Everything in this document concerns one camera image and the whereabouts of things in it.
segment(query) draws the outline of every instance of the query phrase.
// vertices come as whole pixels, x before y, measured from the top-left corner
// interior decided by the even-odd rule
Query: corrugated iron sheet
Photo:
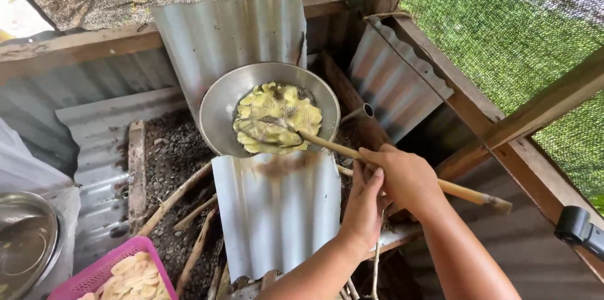
[[[287,273],[338,232],[340,177],[328,151],[222,156],[212,167],[231,282]]]
[[[436,77],[432,66],[418,58],[413,48],[400,41],[394,30],[373,17],[370,23],[387,36],[386,42],[371,25],[350,64],[354,87],[365,102],[371,104],[376,118],[393,142],[398,142],[426,118],[442,100],[421,77],[406,64],[389,43],[422,74],[444,97],[453,94],[444,80]]]
[[[128,145],[130,123],[187,107],[178,87],[57,110],[80,148],[81,209],[76,229],[74,273],[128,238]]]
[[[601,299],[604,285],[566,244],[554,226],[493,158],[455,181],[513,203],[510,215],[495,214],[459,198],[451,205],[506,273],[523,299]],[[444,299],[426,242],[402,247],[424,299]]]
[[[174,86],[164,49],[98,59],[7,80],[0,86],[0,118],[35,158],[73,176],[79,148],[55,110]]]
[[[207,88],[232,69],[264,61],[306,68],[302,0],[205,0],[151,13],[193,115]]]

